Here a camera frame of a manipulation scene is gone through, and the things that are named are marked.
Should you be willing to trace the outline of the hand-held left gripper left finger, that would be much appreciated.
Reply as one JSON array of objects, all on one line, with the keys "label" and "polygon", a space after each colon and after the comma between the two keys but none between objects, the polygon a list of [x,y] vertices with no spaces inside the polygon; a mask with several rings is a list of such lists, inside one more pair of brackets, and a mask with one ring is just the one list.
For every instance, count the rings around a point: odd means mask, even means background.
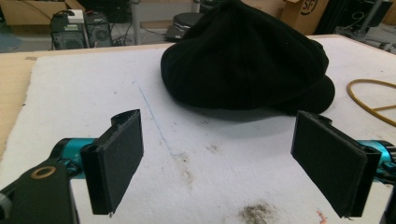
[{"label": "hand-held left gripper left finger", "polygon": [[143,155],[143,136],[139,109],[111,119],[111,126],[81,151],[92,212],[116,212]]}]

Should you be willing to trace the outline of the grey metal table leg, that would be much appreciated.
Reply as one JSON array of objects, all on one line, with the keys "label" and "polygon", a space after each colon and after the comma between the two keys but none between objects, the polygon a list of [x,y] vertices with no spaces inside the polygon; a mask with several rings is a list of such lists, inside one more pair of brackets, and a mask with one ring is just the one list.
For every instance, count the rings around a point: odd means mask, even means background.
[{"label": "grey metal table leg", "polygon": [[134,27],[134,43],[136,45],[140,45],[141,44],[140,19],[139,19],[140,0],[130,0],[130,2],[131,2],[132,21]]}]

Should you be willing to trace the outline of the round black device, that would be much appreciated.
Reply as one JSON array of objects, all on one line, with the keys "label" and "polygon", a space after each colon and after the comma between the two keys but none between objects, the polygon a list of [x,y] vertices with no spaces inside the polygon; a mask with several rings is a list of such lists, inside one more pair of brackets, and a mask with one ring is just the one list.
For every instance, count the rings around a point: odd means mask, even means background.
[{"label": "round black device", "polygon": [[172,24],[168,27],[164,40],[166,42],[178,42],[180,41],[184,34],[203,17],[202,13],[196,12],[186,12],[177,14],[173,20]]}]

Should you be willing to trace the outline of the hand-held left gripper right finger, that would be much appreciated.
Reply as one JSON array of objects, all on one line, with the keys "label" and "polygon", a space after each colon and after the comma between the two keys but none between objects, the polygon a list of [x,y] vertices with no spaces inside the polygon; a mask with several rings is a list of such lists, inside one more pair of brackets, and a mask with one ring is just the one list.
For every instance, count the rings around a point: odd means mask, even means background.
[{"label": "hand-held left gripper right finger", "polygon": [[363,213],[381,153],[342,133],[321,115],[297,113],[291,155],[339,217]]}]

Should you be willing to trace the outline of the white felt mat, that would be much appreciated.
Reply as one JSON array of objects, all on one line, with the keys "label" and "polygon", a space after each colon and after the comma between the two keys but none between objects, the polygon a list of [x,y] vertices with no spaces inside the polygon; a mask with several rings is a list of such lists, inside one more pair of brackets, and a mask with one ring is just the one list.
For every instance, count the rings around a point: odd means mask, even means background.
[{"label": "white felt mat", "polygon": [[161,45],[3,54],[0,90],[19,89],[0,160],[0,188],[66,137],[96,137],[139,109],[145,153],[115,215],[92,213],[73,182],[83,224],[378,224],[391,187],[374,183],[361,217],[341,218],[291,156],[295,120],[270,109],[221,111],[173,100]]}]

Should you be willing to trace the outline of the black computer tower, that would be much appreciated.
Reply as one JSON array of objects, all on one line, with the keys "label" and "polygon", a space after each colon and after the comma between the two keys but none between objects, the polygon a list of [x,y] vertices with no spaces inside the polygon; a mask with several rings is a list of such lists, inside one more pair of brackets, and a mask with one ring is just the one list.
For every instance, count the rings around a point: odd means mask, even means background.
[{"label": "black computer tower", "polygon": [[85,27],[91,48],[112,46],[110,26],[106,16],[101,12],[90,11],[84,14]]},{"label": "black computer tower", "polygon": [[52,16],[49,24],[50,36],[52,46],[56,50],[86,47],[83,25],[79,21],[71,21],[74,15],[71,10],[62,10]]}]

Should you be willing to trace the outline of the cardboard box with black print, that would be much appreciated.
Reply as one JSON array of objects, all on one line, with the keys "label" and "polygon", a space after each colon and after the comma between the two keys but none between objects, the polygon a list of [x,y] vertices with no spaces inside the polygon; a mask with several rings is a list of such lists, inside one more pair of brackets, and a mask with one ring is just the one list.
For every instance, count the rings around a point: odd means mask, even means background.
[{"label": "cardboard box with black print", "polygon": [[280,19],[303,35],[312,35],[329,0],[284,0]]}]

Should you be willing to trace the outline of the plain cardboard box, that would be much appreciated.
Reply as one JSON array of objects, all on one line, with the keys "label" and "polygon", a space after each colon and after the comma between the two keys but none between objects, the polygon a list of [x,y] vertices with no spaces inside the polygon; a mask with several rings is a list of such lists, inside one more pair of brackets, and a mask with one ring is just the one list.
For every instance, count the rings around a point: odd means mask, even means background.
[{"label": "plain cardboard box", "polygon": [[85,7],[78,0],[0,0],[7,25],[47,25],[54,14]]}]

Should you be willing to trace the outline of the black knit hat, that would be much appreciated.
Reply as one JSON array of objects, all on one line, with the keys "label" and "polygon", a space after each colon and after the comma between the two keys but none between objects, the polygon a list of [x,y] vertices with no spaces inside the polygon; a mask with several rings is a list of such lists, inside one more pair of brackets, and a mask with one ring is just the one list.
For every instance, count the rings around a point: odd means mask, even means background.
[{"label": "black knit hat", "polygon": [[319,42],[241,0],[224,0],[164,52],[161,74],[186,105],[319,114],[335,96],[328,65]]}]

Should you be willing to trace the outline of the grey metal stand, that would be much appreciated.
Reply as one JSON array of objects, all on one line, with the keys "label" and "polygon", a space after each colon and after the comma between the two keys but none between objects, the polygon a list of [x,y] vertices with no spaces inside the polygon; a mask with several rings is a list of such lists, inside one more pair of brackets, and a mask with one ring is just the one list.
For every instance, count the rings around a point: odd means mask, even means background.
[{"label": "grey metal stand", "polygon": [[365,36],[367,31],[380,23],[381,18],[378,16],[383,0],[359,0],[361,9],[359,14],[361,17],[356,22],[354,34],[357,36]]}]

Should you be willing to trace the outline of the white small box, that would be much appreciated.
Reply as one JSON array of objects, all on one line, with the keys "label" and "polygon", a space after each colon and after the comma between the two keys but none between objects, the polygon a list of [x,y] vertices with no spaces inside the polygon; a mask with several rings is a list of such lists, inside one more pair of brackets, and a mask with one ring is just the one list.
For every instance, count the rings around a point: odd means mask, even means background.
[{"label": "white small box", "polygon": [[67,14],[69,23],[82,24],[84,22],[83,11],[81,9],[69,9]]}]

